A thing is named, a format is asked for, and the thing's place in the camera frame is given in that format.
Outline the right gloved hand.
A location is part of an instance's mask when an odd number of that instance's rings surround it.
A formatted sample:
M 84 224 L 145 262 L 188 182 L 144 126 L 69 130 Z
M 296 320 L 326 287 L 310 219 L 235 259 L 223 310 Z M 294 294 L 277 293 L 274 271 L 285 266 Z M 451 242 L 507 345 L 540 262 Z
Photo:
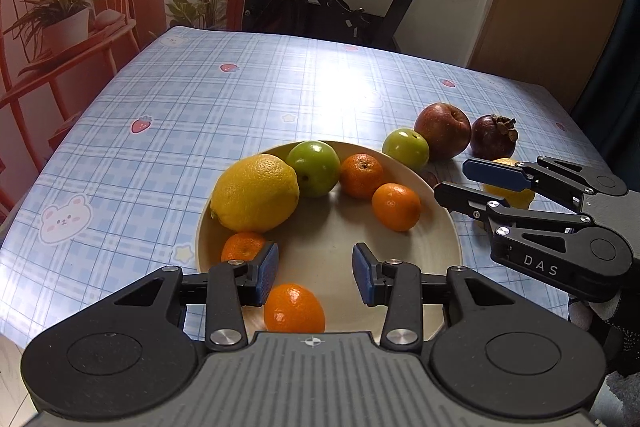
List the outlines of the right gloved hand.
M 639 303 L 618 294 L 606 303 L 568 300 L 568 321 L 589 333 L 602 347 L 608 371 L 639 372 Z

